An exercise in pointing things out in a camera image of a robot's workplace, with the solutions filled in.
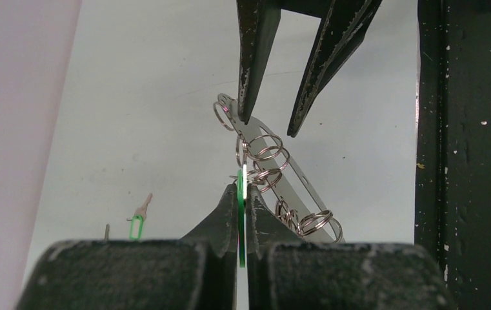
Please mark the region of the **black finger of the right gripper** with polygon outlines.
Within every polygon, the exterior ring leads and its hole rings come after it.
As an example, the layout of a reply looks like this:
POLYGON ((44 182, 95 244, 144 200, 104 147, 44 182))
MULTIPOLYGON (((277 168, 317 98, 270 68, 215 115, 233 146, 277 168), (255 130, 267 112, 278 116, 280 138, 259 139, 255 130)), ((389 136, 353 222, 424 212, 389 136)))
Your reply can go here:
POLYGON ((382 1, 305 1, 321 19, 297 92, 287 135, 296 137, 316 97, 363 42, 382 1))
POLYGON ((238 116, 248 123, 256 104, 281 20, 281 3, 269 0, 237 0, 240 56, 238 116))

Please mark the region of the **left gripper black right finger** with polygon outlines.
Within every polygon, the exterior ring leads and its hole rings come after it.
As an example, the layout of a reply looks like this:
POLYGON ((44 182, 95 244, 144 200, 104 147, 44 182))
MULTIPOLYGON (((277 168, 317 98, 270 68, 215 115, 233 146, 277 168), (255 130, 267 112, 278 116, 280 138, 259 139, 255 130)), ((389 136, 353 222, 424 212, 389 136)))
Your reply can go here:
POLYGON ((268 210, 246 205, 251 309, 453 309, 434 259, 405 243, 306 242, 268 210))

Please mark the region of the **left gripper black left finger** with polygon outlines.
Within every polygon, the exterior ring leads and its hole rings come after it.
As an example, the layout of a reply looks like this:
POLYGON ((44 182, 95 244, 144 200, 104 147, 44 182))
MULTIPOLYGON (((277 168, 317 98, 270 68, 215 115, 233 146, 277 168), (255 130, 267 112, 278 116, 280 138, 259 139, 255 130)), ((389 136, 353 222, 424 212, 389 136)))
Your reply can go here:
POLYGON ((64 240, 38 259, 18 309, 235 309, 237 187, 180 239, 64 240))

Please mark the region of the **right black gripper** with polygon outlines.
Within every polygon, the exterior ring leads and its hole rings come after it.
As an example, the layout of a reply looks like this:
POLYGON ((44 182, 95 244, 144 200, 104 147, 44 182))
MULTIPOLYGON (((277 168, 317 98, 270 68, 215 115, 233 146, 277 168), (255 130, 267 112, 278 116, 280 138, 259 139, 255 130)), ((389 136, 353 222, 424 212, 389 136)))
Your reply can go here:
POLYGON ((453 309, 491 309, 491 1, 419 1, 414 244, 453 309))

